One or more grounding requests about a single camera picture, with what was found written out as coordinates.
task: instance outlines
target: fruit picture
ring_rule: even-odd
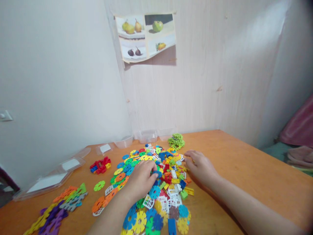
[[[152,24],[153,31],[156,33],[160,32],[163,29],[162,21],[154,21]]]
[[[176,44],[173,14],[115,15],[114,19],[126,63],[145,61]]]
[[[115,17],[118,36],[129,40],[145,39],[143,15]]]
[[[164,49],[166,47],[165,43],[158,43],[156,44],[156,50],[157,51],[161,51],[162,49]]]

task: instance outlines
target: wooden table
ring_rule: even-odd
[[[186,145],[178,151],[179,153],[189,149],[202,151],[210,158],[221,176],[301,228],[308,229],[313,221],[313,178],[223,131],[205,131],[183,136]],[[167,142],[160,140],[156,144],[165,149],[169,147]],[[85,157],[86,164],[76,169],[63,186],[25,201],[12,201],[1,208],[0,234],[23,234],[37,220],[42,208],[48,207],[68,186],[80,186],[83,182],[89,195],[83,200],[81,207],[70,212],[62,221],[59,235],[86,234],[97,219],[92,216],[91,207],[104,195],[117,164],[122,161],[123,155],[129,154],[133,149],[139,150],[142,144],[134,141],[127,149],[116,148],[109,152],[107,155],[112,160],[112,167],[100,175],[90,173],[89,166],[101,157],[96,154],[96,145],[88,147],[92,150]],[[93,187],[101,180],[106,181],[104,189],[94,192]],[[195,182],[189,187],[195,190],[195,196],[189,196],[183,202],[192,215],[189,234],[243,234],[222,203],[201,190]],[[168,234],[167,226],[162,230],[162,234]]]

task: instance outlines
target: pink fabric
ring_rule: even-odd
[[[313,95],[290,119],[280,133],[280,141],[313,148]]]

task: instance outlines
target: green block structure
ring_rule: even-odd
[[[165,185],[166,183],[163,181],[162,184],[160,185],[160,189],[164,188]]]
[[[180,174],[179,177],[178,177],[180,180],[184,180],[185,177],[183,176],[183,174]]]
[[[182,190],[180,192],[180,196],[182,197],[183,200],[185,200],[188,197],[188,193],[185,190]]]

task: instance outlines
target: wood grain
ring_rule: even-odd
[[[189,149],[202,151],[210,158],[221,176],[303,229],[308,229],[313,220],[313,178],[223,131],[184,134],[184,139],[186,146],[180,153]],[[168,148],[167,142],[158,140],[157,144]],[[90,147],[92,151],[85,157],[86,164],[76,169],[63,186],[26,201],[10,202],[1,208],[0,234],[23,234],[38,218],[42,208],[48,207],[68,186],[79,186],[83,182],[89,195],[83,200],[81,207],[70,212],[63,220],[59,234],[86,234],[96,220],[96,217],[92,216],[91,207],[104,195],[117,164],[122,161],[123,155],[133,149],[140,149],[142,144],[134,141],[127,149],[114,149],[109,152],[112,167],[101,175],[94,175],[89,171],[89,166],[100,159],[95,151],[96,146]],[[106,181],[105,188],[94,192],[94,185],[101,180]],[[195,182],[189,186],[195,190],[195,196],[189,196],[184,201],[192,214],[189,234],[243,233],[221,202],[201,190],[200,185]],[[162,234],[168,234],[167,228],[163,229]]]
[[[255,146],[289,6],[290,0],[106,0],[133,132],[221,129]],[[176,47],[124,64],[113,14],[171,11]]]

